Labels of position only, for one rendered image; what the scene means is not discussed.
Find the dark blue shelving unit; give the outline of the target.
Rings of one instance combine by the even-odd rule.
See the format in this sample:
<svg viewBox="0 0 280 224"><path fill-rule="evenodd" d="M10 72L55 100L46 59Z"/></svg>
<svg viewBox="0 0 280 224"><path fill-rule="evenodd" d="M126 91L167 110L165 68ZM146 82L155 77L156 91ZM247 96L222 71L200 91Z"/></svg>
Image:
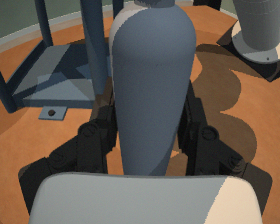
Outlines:
<svg viewBox="0 0 280 224"><path fill-rule="evenodd" d="M34 1L43 40L6 82L0 71L0 100L9 114L18 107L40 107L39 120L63 121L68 108L92 109L112 77L102 0L80 0L86 44L55 46L45 1Z"/></svg>

